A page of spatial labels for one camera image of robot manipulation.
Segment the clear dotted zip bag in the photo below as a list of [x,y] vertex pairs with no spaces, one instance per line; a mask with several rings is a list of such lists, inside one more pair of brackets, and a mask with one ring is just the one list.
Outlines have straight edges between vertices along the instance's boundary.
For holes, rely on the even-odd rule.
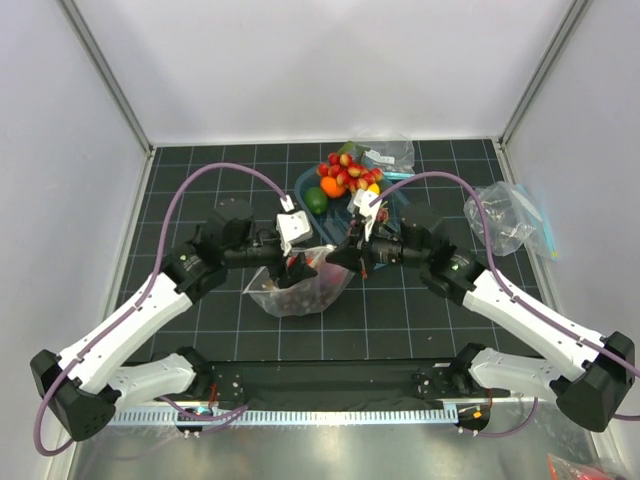
[[274,317],[322,313],[335,302],[354,276],[349,270],[326,261],[327,255],[333,250],[333,245],[294,249],[289,262],[294,261],[296,254],[303,253],[307,265],[316,271],[316,276],[288,288],[279,288],[269,277],[267,268],[261,267],[243,294]]

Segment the dark red grape bunch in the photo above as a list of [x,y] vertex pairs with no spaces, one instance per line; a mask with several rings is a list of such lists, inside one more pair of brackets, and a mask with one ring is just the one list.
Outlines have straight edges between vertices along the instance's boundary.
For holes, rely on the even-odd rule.
[[321,313],[330,304],[330,297],[321,290],[286,289],[271,295],[274,311],[279,316],[303,316]]

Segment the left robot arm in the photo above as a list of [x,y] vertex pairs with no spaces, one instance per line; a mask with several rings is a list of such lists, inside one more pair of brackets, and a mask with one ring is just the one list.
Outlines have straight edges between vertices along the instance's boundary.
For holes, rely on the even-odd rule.
[[42,399],[36,419],[51,412],[71,440],[81,442],[129,406],[172,394],[190,400],[207,396],[212,369],[191,347],[136,367],[124,363],[163,326],[223,285],[232,270],[265,268],[281,288],[315,277],[304,253],[293,251],[312,234],[307,214],[290,201],[284,201],[273,227],[262,230],[254,228],[253,210],[244,201],[214,208],[94,330],[59,353],[42,350],[31,359]]

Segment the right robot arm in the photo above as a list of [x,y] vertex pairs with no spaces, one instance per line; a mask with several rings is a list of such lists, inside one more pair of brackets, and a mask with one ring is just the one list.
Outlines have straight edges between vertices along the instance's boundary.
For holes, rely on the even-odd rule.
[[601,433],[635,381],[635,345],[620,332],[605,336],[570,320],[519,289],[471,251],[453,244],[442,217],[427,204],[408,204],[396,230],[380,204],[353,200],[346,239],[331,264],[368,276],[378,264],[418,270],[427,289],[480,315],[537,352],[530,358],[467,345],[450,365],[463,396],[502,389],[554,403],[575,424]]

